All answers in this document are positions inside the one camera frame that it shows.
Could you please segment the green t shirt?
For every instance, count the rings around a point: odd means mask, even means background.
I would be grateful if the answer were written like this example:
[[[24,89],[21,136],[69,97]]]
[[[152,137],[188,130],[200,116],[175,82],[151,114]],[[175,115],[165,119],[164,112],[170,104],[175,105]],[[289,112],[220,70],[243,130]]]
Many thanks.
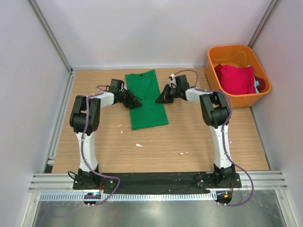
[[[160,96],[155,70],[139,74],[126,74],[126,87],[142,103],[141,107],[130,110],[132,130],[167,125],[168,117],[163,104],[155,100]]]

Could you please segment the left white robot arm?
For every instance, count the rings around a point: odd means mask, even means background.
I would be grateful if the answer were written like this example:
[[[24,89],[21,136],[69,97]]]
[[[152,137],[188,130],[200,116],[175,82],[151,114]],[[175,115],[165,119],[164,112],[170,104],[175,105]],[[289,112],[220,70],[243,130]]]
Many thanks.
[[[112,79],[110,85],[98,85],[96,88],[99,90],[97,94],[75,97],[69,119],[80,149],[80,166],[73,178],[73,189],[76,190],[96,189],[105,178],[99,173],[95,152],[101,109],[117,103],[128,109],[142,107],[142,103],[126,88],[122,80]]]

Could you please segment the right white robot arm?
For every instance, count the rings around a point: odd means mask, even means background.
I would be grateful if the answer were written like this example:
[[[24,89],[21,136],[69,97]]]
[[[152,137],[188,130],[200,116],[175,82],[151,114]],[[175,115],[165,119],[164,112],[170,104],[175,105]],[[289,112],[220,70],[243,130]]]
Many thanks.
[[[218,187],[225,187],[235,178],[235,165],[231,158],[228,140],[228,124],[231,111],[221,91],[208,91],[191,87],[186,75],[169,77],[170,83],[155,100],[159,104],[173,103],[174,99],[199,102],[202,118],[209,127],[214,144],[213,181]]]

